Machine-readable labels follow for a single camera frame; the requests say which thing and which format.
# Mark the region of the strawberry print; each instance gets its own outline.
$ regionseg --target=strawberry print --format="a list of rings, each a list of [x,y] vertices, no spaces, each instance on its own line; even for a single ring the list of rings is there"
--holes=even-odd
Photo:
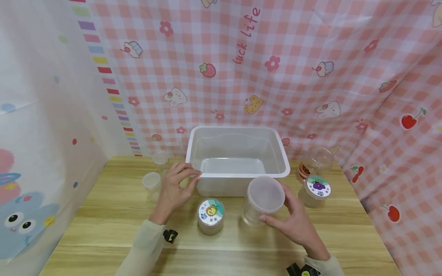
[[[215,66],[213,66],[211,63],[201,64],[199,66],[199,71],[202,73],[203,76],[208,78],[213,78],[217,73]]]

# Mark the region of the round sticker label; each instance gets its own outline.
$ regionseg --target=round sticker label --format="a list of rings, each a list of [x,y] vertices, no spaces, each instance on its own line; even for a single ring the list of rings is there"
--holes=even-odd
[[[203,201],[198,207],[198,217],[207,225],[217,224],[224,215],[224,207],[221,202],[210,198]]]
[[[310,192],[318,197],[328,197],[332,192],[330,184],[322,177],[312,175],[307,179],[307,187]]]

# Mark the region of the left hand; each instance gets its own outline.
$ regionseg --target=left hand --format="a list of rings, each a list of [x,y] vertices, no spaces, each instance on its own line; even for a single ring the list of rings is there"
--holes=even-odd
[[[158,225],[166,224],[171,214],[190,199],[201,173],[190,163],[174,163],[162,181],[160,195],[149,220]],[[191,175],[197,177],[192,179],[187,188],[180,187],[180,182]]]

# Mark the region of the sleeve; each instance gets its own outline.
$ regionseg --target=sleeve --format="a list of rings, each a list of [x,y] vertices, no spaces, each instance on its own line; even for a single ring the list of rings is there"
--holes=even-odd
[[[327,261],[317,261],[308,256],[304,257],[305,264],[310,265],[321,273],[321,276],[344,276],[341,265],[335,256],[331,255]]]
[[[129,254],[118,268],[115,276],[149,275],[163,249],[165,227],[165,225],[157,225],[145,220],[133,241]]]

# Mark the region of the right hand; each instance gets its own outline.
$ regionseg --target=right hand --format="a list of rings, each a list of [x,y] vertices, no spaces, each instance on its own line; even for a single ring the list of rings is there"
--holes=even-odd
[[[292,194],[287,185],[282,183],[281,185],[286,194],[284,205],[288,208],[290,216],[285,221],[280,221],[272,216],[261,215],[259,220],[281,231],[294,243],[303,246],[311,258],[320,261],[328,260],[330,254],[310,221],[304,204]]]

